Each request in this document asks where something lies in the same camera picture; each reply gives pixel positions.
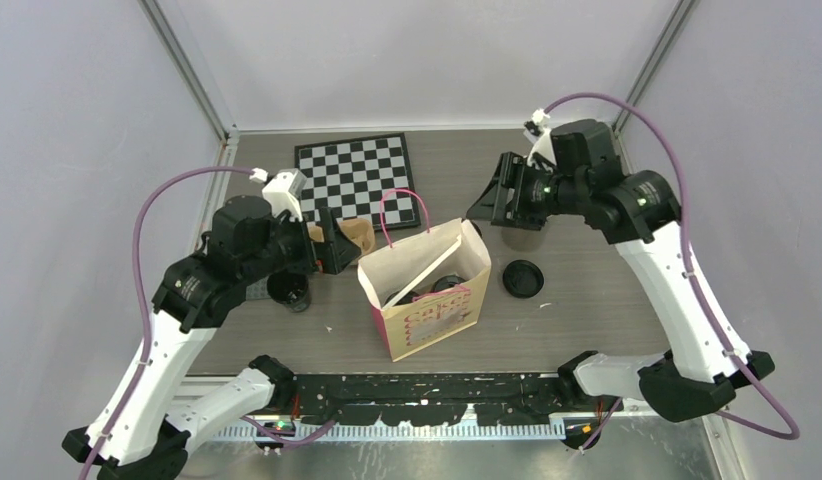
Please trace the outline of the white paper straw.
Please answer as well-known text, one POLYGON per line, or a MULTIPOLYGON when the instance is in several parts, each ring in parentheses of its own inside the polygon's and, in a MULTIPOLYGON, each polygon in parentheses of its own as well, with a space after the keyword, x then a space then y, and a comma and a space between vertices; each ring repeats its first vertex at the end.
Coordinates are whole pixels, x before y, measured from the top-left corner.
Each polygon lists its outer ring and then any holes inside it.
POLYGON ((419 297, 425 295, 430 289, 430 284, 433 283, 432 275, 453 256, 461 245, 460 234, 447 234, 435 238, 431 233, 427 233, 419 238, 413 238, 411 243, 404 245, 399 251, 391 246, 389 263, 392 268, 391 280, 396 280, 397 285, 395 289, 384 295, 382 309, 399 306, 395 304, 396 299, 390 300, 395 292, 403 296, 414 290, 419 297))

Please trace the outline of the stack of black lids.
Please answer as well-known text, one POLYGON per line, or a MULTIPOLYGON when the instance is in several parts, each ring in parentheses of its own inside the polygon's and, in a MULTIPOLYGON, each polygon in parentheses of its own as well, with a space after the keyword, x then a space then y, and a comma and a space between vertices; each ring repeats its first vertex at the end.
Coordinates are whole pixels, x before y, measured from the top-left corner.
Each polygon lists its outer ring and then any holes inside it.
POLYGON ((519 299, 537 295, 545 285, 541 269, 528 260, 514 260, 503 270, 502 283, 506 292, 519 299))

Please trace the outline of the pink paper bag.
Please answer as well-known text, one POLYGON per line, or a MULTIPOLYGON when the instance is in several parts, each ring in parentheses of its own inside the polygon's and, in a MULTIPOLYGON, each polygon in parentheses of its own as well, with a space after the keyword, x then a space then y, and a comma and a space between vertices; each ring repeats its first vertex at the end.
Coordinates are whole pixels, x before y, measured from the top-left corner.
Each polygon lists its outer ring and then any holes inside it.
POLYGON ((479 230, 455 218, 358 260, 357 278, 374 324, 398 362, 477 324, 492 270, 479 230))

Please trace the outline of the black plastic cup lid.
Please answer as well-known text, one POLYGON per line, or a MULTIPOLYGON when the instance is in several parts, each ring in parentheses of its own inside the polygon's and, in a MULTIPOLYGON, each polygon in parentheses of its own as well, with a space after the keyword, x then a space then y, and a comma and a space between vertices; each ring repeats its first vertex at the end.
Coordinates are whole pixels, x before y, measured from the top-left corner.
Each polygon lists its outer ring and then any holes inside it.
POLYGON ((478 235, 480 238, 483 238, 483 234, 482 234, 482 231, 481 231, 480 226, 479 226, 476 222, 474 222, 474 221, 472 221, 472 220, 469 220, 469 221, 470 221, 471 226, 472 226, 472 227, 475 229, 475 231, 477 232, 477 235, 478 235))

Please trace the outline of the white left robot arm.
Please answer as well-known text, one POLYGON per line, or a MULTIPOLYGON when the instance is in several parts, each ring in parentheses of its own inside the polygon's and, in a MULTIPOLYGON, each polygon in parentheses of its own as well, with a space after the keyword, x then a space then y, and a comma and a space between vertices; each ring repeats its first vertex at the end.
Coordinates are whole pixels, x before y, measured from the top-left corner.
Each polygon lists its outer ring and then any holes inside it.
POLYGON ((297 394, 295 376, 267 355, 190 405, 177 407, 173 398, 250 285, 278 273, 338 274, 360 256, 330 209, 321 211, 319 224, 323 238, 316 242, 305 223, 256 196, 218 209, 204 249, 166 270, 134 366, 99 417, 66 434, 63 449, 98 466, 103 479, 172 479, 229 423, 263 408, 285 412, 297 394))

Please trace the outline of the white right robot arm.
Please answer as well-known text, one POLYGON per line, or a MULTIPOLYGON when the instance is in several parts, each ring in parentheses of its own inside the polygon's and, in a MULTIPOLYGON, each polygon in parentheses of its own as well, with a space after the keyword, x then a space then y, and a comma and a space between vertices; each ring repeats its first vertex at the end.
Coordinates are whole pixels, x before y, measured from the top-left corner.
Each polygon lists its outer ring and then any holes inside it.
POLYGON ((558 397, 583 410, 597 397, 643 400, 681 422, 715 413, 775 364, 732 329, 718 305, 704 309, 707 283, 691 286, 694 259, 681 248, 681 206, 668 181, 623 170, 608 125, 583 119, 556 128, 529 126, 528 155, 505 152, 467 218, 539 231, 554 215, 581 217, 600 231, 634 272, 669 342, 667 351, 609 356, 586 351, 558 369, 558 397))

